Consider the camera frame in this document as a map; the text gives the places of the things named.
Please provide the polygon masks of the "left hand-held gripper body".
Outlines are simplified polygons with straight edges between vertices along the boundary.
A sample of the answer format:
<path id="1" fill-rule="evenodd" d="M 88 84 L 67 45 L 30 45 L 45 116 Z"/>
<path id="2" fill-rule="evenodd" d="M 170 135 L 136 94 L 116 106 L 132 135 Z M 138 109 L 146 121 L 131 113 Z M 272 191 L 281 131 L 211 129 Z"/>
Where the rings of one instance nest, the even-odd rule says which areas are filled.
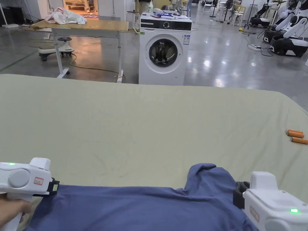
<path id="1" fill-rule="evenodd" d="M 50 172 L 51 160 L 34 157 L 29 164 L 0 163 L 0 191 L 8 201 L 31 202 L 33 197 L 50 197 L 58 192 L 60 181 Z"/>

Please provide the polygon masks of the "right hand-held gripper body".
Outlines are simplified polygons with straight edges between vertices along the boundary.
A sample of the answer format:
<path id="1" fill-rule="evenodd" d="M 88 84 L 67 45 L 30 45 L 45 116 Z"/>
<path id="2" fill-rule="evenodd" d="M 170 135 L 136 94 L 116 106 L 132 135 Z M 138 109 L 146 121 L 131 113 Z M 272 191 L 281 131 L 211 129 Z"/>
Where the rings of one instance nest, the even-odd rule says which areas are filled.
<path id="1" fill-rule="evenodd" d="M 276 177 L 269 172 L 254 171 L 250 182 L 237 182 L 233 204 L 259 231 L 308 230 L 307 203 L 278 189 Z"/>

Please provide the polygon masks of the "person's left hand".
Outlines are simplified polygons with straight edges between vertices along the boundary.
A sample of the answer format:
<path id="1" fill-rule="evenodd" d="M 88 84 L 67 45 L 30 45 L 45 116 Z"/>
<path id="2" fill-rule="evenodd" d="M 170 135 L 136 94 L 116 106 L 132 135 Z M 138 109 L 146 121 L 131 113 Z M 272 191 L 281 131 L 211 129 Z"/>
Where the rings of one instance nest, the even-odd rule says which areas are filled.
<path id="1" fill-rule="evenodd" d="M 7 194 L 0 194 L 0 227 L 4 227 L 9 221 L 17 215 L 29 214 L 31 212 L 31 203 L 23 199 L 9 201 Z"/>

